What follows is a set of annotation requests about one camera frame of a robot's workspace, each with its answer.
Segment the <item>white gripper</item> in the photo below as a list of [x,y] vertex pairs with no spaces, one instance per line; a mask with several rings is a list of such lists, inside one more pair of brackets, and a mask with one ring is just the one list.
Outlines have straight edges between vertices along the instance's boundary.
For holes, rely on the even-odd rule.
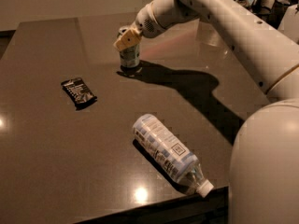
[[113,46],[117,51],[123,51],[140,43],[141,37],[154,38],[165,32],[153,12],[153,4],[145,5],[136,15],[133,27],[120,29]]

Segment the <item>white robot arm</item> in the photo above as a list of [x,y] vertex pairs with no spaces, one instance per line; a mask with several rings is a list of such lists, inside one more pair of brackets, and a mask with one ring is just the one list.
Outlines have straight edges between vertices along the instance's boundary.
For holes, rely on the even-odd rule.
[[153,0],[114,46],[200,17],[209,22],[268,104],[238,131],[229,171],[229,224],[299,224],[299,45],[234,0]]

